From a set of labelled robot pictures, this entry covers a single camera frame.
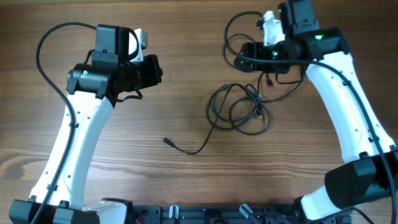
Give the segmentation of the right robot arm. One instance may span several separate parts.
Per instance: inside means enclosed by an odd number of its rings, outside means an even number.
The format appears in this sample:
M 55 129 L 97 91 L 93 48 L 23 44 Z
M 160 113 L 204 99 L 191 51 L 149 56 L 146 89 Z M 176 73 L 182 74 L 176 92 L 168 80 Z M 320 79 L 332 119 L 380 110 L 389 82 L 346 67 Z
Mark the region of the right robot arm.
M 397 146 L 366 98 L 342 31 L 321 28 L 310 1 L 283 2 L 278 10 L 259 15 L 256 25 L 263 40 L 246 44 L 235 64 L 244 71 L 275 74 L 298 65 L 325 104 L 344 162 L 326 173 L 319 189 L 295 201 L 292 222 L 338 218 L 359 204 L 390 198 L 395 223 Z

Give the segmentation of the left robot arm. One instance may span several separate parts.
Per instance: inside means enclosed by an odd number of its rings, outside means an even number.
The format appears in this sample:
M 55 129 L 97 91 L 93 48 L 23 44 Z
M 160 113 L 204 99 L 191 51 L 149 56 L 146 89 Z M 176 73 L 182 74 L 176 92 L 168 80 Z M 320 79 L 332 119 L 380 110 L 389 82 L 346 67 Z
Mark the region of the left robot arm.
M 142 29 L 99 25 L 83 63 L 69 71 L 60 93 L 66 108 L 45 169 L 27 200 L 14 200 L 13 223 L 138 223 L 130 200 L 103 198 L 85 205 L 88 169 L 99 136 L 120 93 L 140 100 L 141 90 L 161 82 L 156 55 L 144 55 Z

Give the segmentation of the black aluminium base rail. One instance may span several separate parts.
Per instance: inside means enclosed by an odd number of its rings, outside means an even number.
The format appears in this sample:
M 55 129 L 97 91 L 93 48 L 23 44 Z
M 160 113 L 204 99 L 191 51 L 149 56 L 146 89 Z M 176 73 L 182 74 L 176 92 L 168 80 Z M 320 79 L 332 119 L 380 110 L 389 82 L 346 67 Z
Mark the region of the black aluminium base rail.
M 161 207 L 158 205 L 133 207 L 136 223 L 195 224 L 195 223 L 299 223 L 298 211 L 291 204 L 235 207 Z

